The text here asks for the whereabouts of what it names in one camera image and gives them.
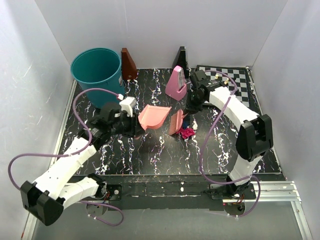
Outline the pink dustpan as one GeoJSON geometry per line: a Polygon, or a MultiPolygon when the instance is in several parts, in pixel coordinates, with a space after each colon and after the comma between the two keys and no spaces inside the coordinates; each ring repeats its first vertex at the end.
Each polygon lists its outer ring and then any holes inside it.
{"type": "Polygon", "coordinates": [[[140,126],[144,129],[159,129],[166,120],[171,107],[147,104],[138,116],[140,126]]]}

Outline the pink hand brush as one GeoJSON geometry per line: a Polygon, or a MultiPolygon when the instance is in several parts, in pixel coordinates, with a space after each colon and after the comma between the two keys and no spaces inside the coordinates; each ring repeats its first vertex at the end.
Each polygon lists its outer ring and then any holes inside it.
{"type": "Polygon", "coordinates": [[[184,113],[182,109],[179,109],[175,114],[171,116],[168,135],[172,136],[181,129],[183,120],[187,115],[188,113],[184,113]]]}

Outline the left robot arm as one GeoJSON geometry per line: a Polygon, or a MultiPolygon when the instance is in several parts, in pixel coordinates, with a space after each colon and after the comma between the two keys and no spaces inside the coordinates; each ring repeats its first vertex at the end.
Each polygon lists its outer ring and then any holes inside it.
{"type": "Polygon", "coordinates": [[[127,100],[105,104],[99,115],[78,133],[67,149],[67,157],[57,160],[34,182],[22,184],[24,208],[45,226],[50,226],[74,203],[88,197],[104,199],[109,194],[107,183],[95,173],[71,185],[67,182],[112,136],[133,138],[144,133],[134,112],[135,104],[127,100]]]}

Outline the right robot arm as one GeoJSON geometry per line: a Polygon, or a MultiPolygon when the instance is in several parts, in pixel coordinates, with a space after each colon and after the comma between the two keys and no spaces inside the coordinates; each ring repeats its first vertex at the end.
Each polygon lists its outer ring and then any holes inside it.
{"type": "Polygon", "coordinates": [[[226,80],[211,80],[204,70],[189,76],[192,89],[188,91],[184,114],[191,115],[202,110],[209,102],[220,110],[214,120],[216,125],[221,116],[226,116],[236,127],[235,143],[237,159],[225,182],[227,195],[237,199],[245,192],[253,171],[264,155],[273,147],[272,120],[249,109],[236,97],[238,86],[235,80],[223,73],[226,80]]]}

